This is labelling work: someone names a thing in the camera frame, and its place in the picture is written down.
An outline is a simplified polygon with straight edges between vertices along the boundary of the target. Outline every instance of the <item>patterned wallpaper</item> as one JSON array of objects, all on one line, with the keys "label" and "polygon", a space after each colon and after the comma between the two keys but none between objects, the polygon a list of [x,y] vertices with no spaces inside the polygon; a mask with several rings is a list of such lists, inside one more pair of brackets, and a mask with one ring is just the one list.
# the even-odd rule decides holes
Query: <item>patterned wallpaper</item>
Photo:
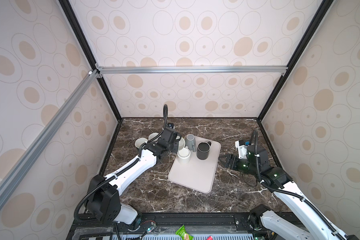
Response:
[{"label": "patterned wallpaper", "polygon": [[95,81],[0,211],[0,240],[63,240],[116,119]]},{"label": "patterned wallpaper", "polygon": [[0,181],[88,70],[56,2],[0,1]]},{"label": "patterned wallpaper", "polygon": [[71,0],[100,66],[286,65],[321,0]]},{"label": "patterned wallpaper", "polygon": [[281,73],[105,74],[122,117],[257,117]]},{"label": "patterned wallpaper", "polygon": [[360,0],[331,8],[263,124],[302,191],[360,239]]}]

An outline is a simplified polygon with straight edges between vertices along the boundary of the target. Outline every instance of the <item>marble countertop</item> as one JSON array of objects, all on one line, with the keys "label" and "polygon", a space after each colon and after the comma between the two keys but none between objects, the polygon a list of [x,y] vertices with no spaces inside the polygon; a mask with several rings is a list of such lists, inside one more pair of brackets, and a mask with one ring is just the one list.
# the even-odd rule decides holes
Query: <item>marble countertop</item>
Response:
[{"label": "marble countertop", "polygon": [[[235,141],[249,140],[253,129],[258,129],[259,144],[268,150],[254,119],[168,118],[168,122],[173,122],[176,131],[183,136],[193,134],[220,142],[221,155],[237,154]],[[135,140],[160,132],[162,125],[162,118],[124,119],[105,174],[134,158],[137,155]],[[268,155],[271,165],[275,166],[269,151]],[[220,162],[209,194],[172,183],[168,180],[168,173],[175,157],[175,154],[170,154],[145,171],[129,185],[128,191],[120,196],[120,201],[140,212],[249,212],[259,204],[265,204],[275,212],[290,212],[280,199],[260,184],[255,185],[254,176],[223,168]]]}]

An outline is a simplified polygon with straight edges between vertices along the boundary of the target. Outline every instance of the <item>green snack wrapper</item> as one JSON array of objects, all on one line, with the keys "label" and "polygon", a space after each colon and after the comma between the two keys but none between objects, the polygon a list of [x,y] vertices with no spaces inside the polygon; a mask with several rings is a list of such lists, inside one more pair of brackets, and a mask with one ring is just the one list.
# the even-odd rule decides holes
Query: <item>green snack wrapper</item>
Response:
[{"label": "green snack wrapper", "polygon": [[176,234],[179,235],[183,240],[192,240],[193,239],[193,237],[191,235],[189,235],[187,233],[187,231],[185,230],[184,225],[182,225],[181,228],[179,228],[176,231]]}]

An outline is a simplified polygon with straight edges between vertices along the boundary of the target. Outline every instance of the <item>white cup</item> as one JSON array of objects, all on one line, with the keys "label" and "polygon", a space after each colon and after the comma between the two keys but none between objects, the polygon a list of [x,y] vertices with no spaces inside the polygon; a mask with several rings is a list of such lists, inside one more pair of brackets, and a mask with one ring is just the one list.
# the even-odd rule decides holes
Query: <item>white cup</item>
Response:
[{"label": "white cup", "polygon": [[146,139],[145,137],[141,137],[135,141],[135,147],[140,148],[140,146],[147,141],[148,139]]},{"label": "white cup", "polygon": [[187,147],[177,152],[177,160],[180,164],[187,164],[191,159],[191,151]]},{"label": "white cup", "polygon": [[156,137],[158,135],[157,132],[153,132],[148,136],[148,140],[151,140],[152,138]]},{"label": "white cup", "polygon": [[180,150],[182,150],[182,149],[185,147],[185,140],[184,140],[183,137],[180,139],[178,146],[179,146],[179,147],[178,147],[177,151],[180,151]]}]

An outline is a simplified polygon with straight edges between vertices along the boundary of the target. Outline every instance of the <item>tray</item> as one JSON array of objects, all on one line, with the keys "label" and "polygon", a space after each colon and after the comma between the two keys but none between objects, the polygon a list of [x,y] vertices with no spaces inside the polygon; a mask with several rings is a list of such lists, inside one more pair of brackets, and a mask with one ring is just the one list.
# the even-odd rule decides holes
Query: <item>tray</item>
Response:
[{"label": "tray", "polygon": [[189,187],[202,193],[210,193],[215,178],[221,144],[198,136],[195,136],[195,139],[196,146],[200,142],[211,141],[208,158],[206,160],[200,160],[197,158],[196,152],[191,151],[190,161],[187,164],[180,164],[176,156],[169,171],[168,179],[184,187]]}]

